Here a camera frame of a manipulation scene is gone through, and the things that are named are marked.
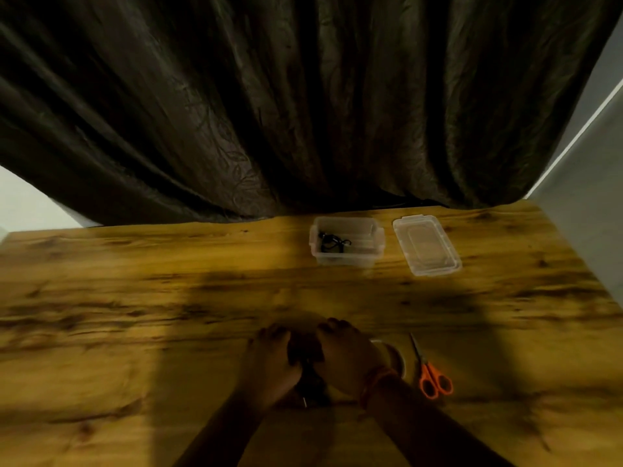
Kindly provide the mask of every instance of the hand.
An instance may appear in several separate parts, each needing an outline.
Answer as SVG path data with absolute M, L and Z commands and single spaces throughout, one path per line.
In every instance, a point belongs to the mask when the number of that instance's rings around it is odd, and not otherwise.
M 234 393 L 264 414 L 296 385 L 303 372 L 300 362 L 288 363 L 290 331 L 273 324 L 249 341 L 242 358 Z
M 343 319 L 329 318 L 320 324 L 316 336 L 322 345 L 324 362 L 314 369 L 325 382 L 358 400 L 366 376 L 385 365 L 381 352 L 357 328 Z

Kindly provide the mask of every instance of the clear plastic container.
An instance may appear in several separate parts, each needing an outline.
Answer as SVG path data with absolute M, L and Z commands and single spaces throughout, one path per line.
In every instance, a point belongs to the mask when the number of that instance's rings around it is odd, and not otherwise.
M 463 267 L 448 235 L 434 216 L 405 216 L 394 221 L 394 231 L 414 275 L 443 275 Z
M 349 240 L 351 244 L 343 247 L 343 253 L 339 252 L 338 246 L 323 252 L 320 233 L 333 234 L 341 240 Z M 373 218 L 319 216 L 310 228 L 310 247 L 311 255 L 319 265 L 371 267 L 383 257 L 385 230 Z

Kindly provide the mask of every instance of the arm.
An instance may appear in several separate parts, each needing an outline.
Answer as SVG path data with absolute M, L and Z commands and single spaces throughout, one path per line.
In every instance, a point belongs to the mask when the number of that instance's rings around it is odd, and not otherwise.
M 175 467 L 234 467 L 262 419 L 301 378 L 300 364 L 288 363 L 290 332 L 277 325 L 249 341 L 238 383 Z
M 316 335 L 324 355 L 324 362 L 315 364 L 316 371 L 327 383 L 359 400 L 366 376 L 384 365 L 378 349 L 343 320 L 329 319 Z M 368 413 L 411 465 L 458 465 L 467 459 L 510 465 L 400 377 L 383 377 L 371 390 Z

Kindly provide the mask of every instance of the scissor handle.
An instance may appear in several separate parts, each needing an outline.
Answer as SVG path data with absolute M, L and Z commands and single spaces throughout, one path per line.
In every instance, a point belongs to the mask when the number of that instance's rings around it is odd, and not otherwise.
M 450 395 L 454 392 L 454 386 L 452 381 L 445 375 L 443 375 L 438 369 L 430 364 L 426 364 L 430 377 L 433 383 L 436 385 L 437 391 L 444 395 Z
M 422 373 L 420 374 L 420 390 L 429 400 L 434 400 L 439 396 L 439 390 L 429 372 L 428 364 L 421 364 Z

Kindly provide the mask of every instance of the forearm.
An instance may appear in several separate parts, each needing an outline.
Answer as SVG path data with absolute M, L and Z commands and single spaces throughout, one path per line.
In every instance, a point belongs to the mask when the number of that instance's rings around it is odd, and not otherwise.
M 413 466 L 510 465 L 398 377 L 378 382 L 368 413 Z
M 218 409 L 175 467 L 235 467 L 263 415 L 237 393 Z

